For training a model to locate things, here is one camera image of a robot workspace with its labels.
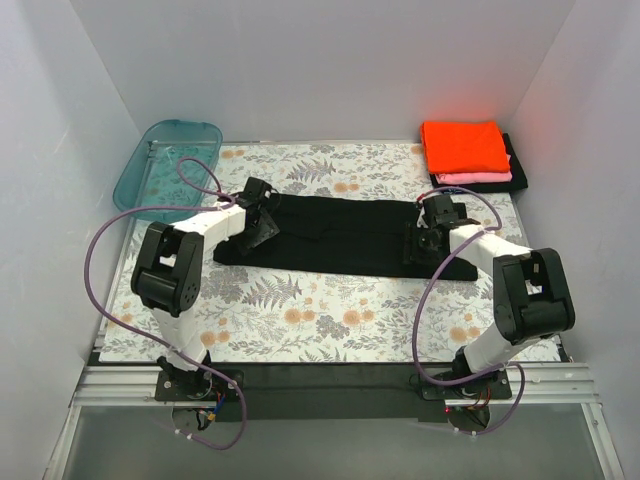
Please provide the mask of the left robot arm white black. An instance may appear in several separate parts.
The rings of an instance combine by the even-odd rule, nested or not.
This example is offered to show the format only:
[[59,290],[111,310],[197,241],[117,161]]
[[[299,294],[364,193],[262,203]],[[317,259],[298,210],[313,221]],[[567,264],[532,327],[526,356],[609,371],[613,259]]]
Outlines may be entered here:
[[248,256],[279,233],[268,210],[273,187],[257,178],[246,181],[233,205],[199,213],[187,220],[152,223],[140,248],[131,288],[158,323],[166,354],[158,364],[170,384],[193,400],[218,389],[207,348],[197,333],[193,306],[199,296],[205,255],[226,243],[231,252]]

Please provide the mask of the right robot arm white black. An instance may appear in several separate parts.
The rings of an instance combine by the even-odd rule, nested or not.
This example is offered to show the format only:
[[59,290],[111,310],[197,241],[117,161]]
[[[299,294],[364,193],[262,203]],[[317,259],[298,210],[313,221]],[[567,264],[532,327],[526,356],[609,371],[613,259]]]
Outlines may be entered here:
[[[503,223],[484,226],[466,215],[466,207],[443,189],[421,195],[419,217],[409,227],[407,260],[429,260],[438,266],[422,294],[412,327],[411,351],[417,376],[438,387],[454,387],[475,397],[489,375],[509,365],[520,352],[543,339],[572,329],[575,309],[559,253],[531,249],[500,236]],[[423,368],[418,348],[424,307],[441,274],[463,260],[489,275],[493,285],[493,321],[472,343],[461,348],[451,376],[439,379]]]

